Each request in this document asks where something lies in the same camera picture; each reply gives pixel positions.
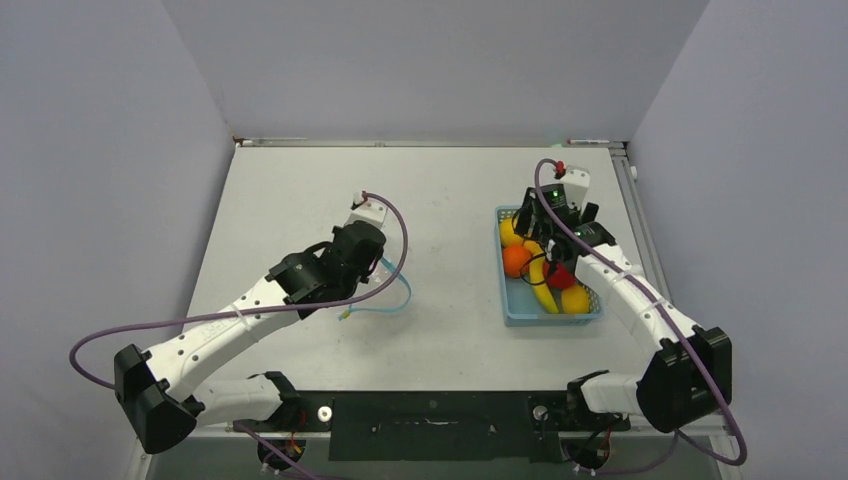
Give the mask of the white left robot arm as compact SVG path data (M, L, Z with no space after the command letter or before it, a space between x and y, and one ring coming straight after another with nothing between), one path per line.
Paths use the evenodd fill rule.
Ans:
M264 421L274 430L292 426L298 403L283 374L210 377L275 331L349 303L383 256L382 228L380 220L351 216L333 228L330 241L286 255L220 318L147 349L131 344L116 353L115 396L144 451L162 453L199 426L230 420Z

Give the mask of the red apple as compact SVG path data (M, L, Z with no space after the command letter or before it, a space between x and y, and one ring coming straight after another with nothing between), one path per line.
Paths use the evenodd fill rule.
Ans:
M565 290L577 283L574 275L562 263L545 261L542 273L547 286L551 289Z

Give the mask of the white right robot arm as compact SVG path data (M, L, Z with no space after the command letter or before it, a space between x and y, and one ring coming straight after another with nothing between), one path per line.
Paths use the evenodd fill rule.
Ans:
M604 415L636 415L672 432L714 412L729 413L732 344L674 307L630 261L615 237L562 183L529 187L510 220L530 256L518 271L550 315L582 315L573 295L553 296L553 277L568 273L584 303L597 297L647 356L636 375L598 370L569 383L567 419L589 428Z

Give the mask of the clear zip top bag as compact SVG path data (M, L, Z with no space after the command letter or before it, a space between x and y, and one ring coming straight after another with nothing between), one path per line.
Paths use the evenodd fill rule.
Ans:
M396 265L389 259L382 258L370 277L370 289L375 290L385 284L395 272ZM337 319L343 321L357 314L396 314L409 305L412 295L413 291L409 281L402 273L399 273L395 280L380 293L367 300L348 305L339 313Z

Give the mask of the yellow lemon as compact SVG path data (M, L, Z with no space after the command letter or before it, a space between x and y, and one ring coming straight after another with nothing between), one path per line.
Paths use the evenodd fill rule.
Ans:
M498 236L500 245L504 249L524 244L524 238L515 232L511 218L505 218L499 223Z

